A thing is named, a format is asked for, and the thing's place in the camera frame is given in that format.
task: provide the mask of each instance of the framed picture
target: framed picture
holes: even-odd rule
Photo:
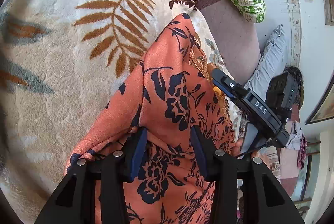
[[[318,106],[314,109],[306,124],[312,124],[334,118],[334,76]]]
[[[334,26],[334,0],[324,0],[325,24]]]

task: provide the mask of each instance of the fleece blanket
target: fleece blanket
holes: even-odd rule
[[[207,223],[214,182],[205,182],[190,142],[198,125],[217,148],[231,153],[235,131],[225,96],[214,92],[206,56],[188,14],[174,18],[142,57],[73,150],[66,170],[79,158],[100,160],[138,127],[147,129],[147,149],[138,177],[123,183],[132,224]],[[95,223],[101,223],[100,184]]]
[[[208,62],[227,72],[196,3],[5,0],[0,7],[0,187],[23,223],[34,222],[74,146],[174,17],[190,16]],[[236,130],[237,111],[229,103]]]

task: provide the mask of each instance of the orange fabric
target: orange fabric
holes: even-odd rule
[[[235,133],[226,101],[222,108],[204,76],[208,76],[206,57],[195,37],[186,13],[173,19],[67,162],[70,168],[79,158],[103,158],[121,148],[127,133],[146,127],[148,144],[139,175],[133,183],[124,183],[131,224],[208,221],[214,183],[199,174],[190,127],[199,125],[206,138],[229,153]],[[96,189],[96,223],[100,223],[100,189]]]

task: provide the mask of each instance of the gray pillow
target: gray pillow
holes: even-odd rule
[[[283,24],[280,24],[269,36],[259,64],[244,87],[250,88],[265,101],[270,80],[284,71],[287,56],[288,41]]]

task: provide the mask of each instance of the bolt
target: bolt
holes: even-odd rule
[[[221,149],[218,149],[218,150],[216,150],[216,155],[217,156],[224,156],[225,152],[223,150],[221,150]]]
[[[254,158],[253,158],[253,162],[256,163],[257,165],[259,165],[259,164],[262,163],[262,159],[259,158],[259,157],[254,157]]]
[[[123,155],[123,152],[122,151],[114,151],[113,152],[113,156],[115,156],[115,157],[120,157],[120,156],[122,156]]]
[[[76,164],[78,166],[83,166],[85,163],[86,163],[86,159],[83,159],[83,158],[81,158],[78,161],[76,161]]]

